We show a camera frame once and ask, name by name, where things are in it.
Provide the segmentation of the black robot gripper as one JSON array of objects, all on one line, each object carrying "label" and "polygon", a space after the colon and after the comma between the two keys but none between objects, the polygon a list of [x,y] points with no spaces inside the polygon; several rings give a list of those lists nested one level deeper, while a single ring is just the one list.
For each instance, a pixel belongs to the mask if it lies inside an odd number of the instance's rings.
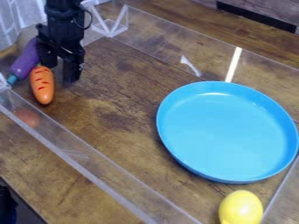
[{"label": "black robot gripper", "polygon": [[38,24],[38,53],[42,64],[58,66],[63,58],[63,83],[70,85],[81,79],[86,51],[81,45],[85,38],[85,11],[82,9],[46,9],[47,25]]}]

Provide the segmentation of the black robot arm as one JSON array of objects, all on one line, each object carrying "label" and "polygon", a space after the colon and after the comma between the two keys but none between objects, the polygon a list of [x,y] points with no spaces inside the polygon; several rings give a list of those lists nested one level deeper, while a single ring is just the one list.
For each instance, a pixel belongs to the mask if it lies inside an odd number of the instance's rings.
[{"label": "black robot arm", "polygon": [[38,24],[38,53],[41,62],[49,68],[63,60],[63,83],[81,79],[86,51],[81,44],[85,39],[83,0],[46,0],[47,24]]}]

